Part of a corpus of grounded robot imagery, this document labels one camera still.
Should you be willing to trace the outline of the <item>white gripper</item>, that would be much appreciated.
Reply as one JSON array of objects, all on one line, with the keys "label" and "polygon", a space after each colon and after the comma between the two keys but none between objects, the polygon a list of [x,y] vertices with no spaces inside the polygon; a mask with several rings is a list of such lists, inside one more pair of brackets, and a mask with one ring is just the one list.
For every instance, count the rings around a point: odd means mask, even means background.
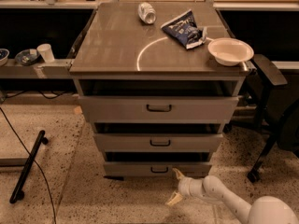
[{"label": "white gripper", "polygon": [[168,206],[173,206],[179,203],[183,197],[193,197],[203,199],[206,192],[203,187],[202,179],[194,179],[185,176],[178,168],[173,169],[178,180],[178,191],[174,191],[169,200],[165,203]]}]

